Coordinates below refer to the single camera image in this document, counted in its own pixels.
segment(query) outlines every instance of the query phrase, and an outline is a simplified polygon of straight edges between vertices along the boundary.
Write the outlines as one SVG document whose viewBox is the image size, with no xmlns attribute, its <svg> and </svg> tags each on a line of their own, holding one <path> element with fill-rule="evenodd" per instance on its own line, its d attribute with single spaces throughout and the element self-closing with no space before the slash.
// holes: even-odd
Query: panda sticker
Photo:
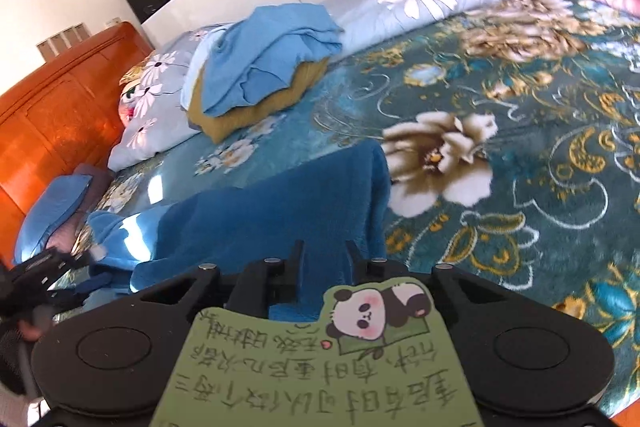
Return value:
<svg viewBox="0 0 640 427">
<path fill-rule="evenodd" d="M 332 291 L 326 334 L 337 341 L 341 355 L 363 351 L 363 357 L 372 353 L 378 359 L 385 346 L 429 333 L 425 317 L 432 309 L 431 296 L 418 283 Z"/>
</svg>

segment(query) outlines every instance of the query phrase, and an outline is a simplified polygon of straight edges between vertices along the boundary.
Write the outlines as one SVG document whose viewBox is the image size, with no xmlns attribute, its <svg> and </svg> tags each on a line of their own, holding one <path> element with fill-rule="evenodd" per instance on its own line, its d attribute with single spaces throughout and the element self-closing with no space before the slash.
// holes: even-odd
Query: floral pillowcase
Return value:
<svg viewBox="0 0 640 427">
<path fill-rule="evenodd" d="M 122 77 L 118 113 L 125 125 L 111 151 L 109 168 L 120 171 L 178 145 L 198 131 L 189 127 L 180 90 L 200 41 L 215 28 L 186 32 L 152 53 Z"/>
</svg>

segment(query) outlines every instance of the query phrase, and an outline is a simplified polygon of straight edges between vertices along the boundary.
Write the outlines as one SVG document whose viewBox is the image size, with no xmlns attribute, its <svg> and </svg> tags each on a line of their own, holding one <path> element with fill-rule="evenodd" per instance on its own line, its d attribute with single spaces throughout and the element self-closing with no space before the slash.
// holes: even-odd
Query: blue pillow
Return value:
<svg viewBox="0 0 640 427">
<path fill-rule="evenodd" d="M 24 218 L 15 243 L 15 262 L 23 263 L 42 251 L 54 233 L 76 211 L 92 176 L 59 176 L 47 187 Z"/>
</svg>

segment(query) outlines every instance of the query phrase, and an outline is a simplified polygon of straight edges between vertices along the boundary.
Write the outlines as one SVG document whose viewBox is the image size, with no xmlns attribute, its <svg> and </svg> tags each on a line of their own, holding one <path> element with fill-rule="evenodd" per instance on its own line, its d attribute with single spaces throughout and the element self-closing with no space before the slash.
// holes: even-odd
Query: black plastic mount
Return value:
<svg viewBox="0 0 640 427">
<path fill-rule="evenodd" d="M 430 275 L 363 259 L 353 283 L 415 277 L 442 314 L 486 427 L 611 427 L 594 404 L 613 352 L 590 325 L 449 264 Z M 51 411 L 37 427 L 146 427 L 198 311 L 254 317 L 296 299 L 303 243 L 289 258 L 221 275 L 212 264 L 62 322 L 36 344 L 33 373 Z"/>
<path fill-rule="evenodd" d="M 74 268 L 91 263 L 91 254 L 73 257 L 55 248 L 44 250 L 11 270 L 0 263 L 0 317 L 3 321 L 31 320 L 38 306 L 62 313 L 82 306 L 88 294 L 71 289 L 49 290 L 49 287 Z"/>
</svg>

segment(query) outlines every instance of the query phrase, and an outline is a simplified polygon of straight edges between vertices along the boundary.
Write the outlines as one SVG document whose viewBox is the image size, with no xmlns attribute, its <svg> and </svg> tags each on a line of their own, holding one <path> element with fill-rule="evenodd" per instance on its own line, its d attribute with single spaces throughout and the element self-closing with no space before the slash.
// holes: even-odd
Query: teal floral blanket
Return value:
<svg viewBox="0 0 640 427">
<path fill-rule="evenodd" d="M 365 137 L 392 177 L 390 257 L 456 264 L 588 321 L 616 354 L 601 407 L 638 398 L 640 20 L 591 0 L 455 16 L 347 58 L 222 146 L 199 135 L 128 169 L 103 206 L 246 186 Z"/>
</svg>

